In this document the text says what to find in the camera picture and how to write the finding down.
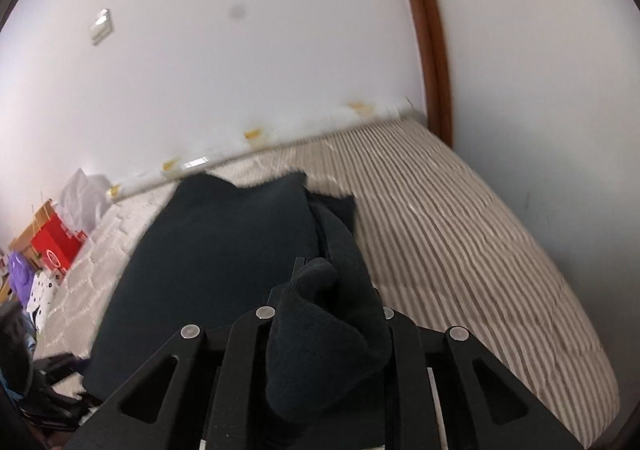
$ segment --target quilted mattress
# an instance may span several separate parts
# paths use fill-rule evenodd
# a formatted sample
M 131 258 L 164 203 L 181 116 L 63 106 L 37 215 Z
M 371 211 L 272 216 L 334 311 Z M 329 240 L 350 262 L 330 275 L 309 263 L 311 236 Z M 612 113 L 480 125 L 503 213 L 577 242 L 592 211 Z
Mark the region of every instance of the quilted mattress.
M 312 191 L 356 197 L 356 239 L 385 305 L 438 331 L 465 325 L 588 447 L 618 385 L 562 275 L 506 205 L 412 119 L 247 155 L 211 170 L 255 185 L 292 169 Z M 36 357 L 89 356 L 129 256 L 175 184 L 114 204 L 52 303 Z M 60 390 L 79 390 L 68 380 Z

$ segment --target purple cloth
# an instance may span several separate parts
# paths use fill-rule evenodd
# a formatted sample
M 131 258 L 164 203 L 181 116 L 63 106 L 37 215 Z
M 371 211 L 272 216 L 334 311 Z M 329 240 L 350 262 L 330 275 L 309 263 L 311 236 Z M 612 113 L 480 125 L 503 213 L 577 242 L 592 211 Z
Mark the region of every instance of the purple cloth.
M 22 253 L 12 251 L 9 255 L 9 286 L 18 297 L 22 307 L 27 307 L 33 277 L 36 274 L 29 261 Z

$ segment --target wall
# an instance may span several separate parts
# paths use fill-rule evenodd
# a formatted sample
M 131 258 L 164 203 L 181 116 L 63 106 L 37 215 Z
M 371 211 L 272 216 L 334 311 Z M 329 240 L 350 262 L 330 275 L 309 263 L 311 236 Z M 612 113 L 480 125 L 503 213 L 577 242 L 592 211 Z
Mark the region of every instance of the wall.
M 20 0 L 0 65 L 0 246 L 78 167 L 117 180 L 273 115 L 424 105 L 407 0 Z
M 640 12 L 439 0 L 455 150 L 550 253 L 640 400 Z

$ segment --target bed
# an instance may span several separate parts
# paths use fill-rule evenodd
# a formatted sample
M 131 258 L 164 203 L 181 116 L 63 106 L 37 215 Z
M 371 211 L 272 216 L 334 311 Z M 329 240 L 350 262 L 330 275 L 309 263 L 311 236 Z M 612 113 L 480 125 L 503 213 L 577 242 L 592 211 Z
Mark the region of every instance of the bed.
M 250 186 L 293 169 L 312 191 L 356 197 L 356 241 L 386 306 L 424 327 L 468 327 L 588 447 L 618 387 L 564 278 L 506 205 L 414 119 L 331 133 L 222 163 Z M 114 204 L 67 274 L 36 356 L 88 356 L 136 242 L 175 183 Z M 79 390 L 78 380 L 62 391 Z

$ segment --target striped fabric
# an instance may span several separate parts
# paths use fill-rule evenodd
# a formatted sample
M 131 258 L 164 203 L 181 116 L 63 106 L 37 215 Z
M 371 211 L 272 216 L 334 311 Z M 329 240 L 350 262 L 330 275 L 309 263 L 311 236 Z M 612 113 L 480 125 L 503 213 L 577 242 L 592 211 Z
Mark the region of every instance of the striped fabric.
M 468 327 L 585 447 L 614 418 L 618 385 L 573 292 L 504 203 L 427 129 L 377 123 L 210 172 L 254 185 L 292 169 L 307 173 L 312 191 L 355 195 L 356 239 L 385 305 L 438 331 Z M 172 188 L 110 208 L 52 304 L 36 355 L 89 353 L 130 253 Z

